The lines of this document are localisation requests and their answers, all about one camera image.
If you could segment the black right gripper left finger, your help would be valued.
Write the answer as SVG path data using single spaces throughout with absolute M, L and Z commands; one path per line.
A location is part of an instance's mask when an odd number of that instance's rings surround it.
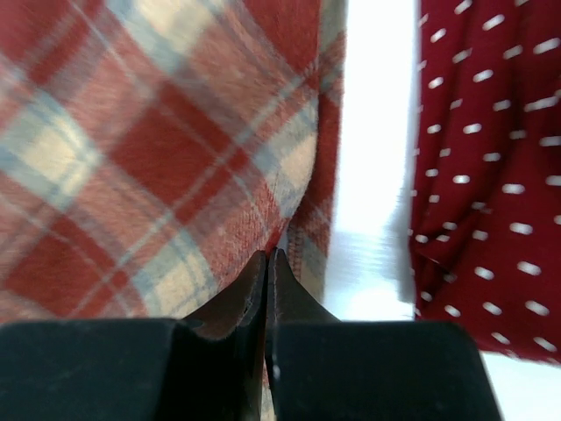
M 4 420 L 257 420 L 266 256 L 184 318 L 1 328 Z

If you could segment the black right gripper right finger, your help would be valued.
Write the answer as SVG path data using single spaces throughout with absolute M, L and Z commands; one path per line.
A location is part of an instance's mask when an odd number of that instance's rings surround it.
M 267 270 L 266 370 L 279 420 L 498 420 L 479 351 L 450 322 L 344 322 Z

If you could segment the red polka dot skirt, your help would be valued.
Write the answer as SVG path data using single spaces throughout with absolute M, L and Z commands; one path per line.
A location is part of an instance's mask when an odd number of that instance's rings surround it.
M 560 362 L 560 4 L 423 1 L 415 315 Z

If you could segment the red patterned skirt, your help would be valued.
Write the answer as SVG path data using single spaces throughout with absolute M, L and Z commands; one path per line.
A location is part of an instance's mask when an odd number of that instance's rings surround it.
M 276 246 L 320 297 L 347 11 L 2 2 L 2 321 L 181 317 Z

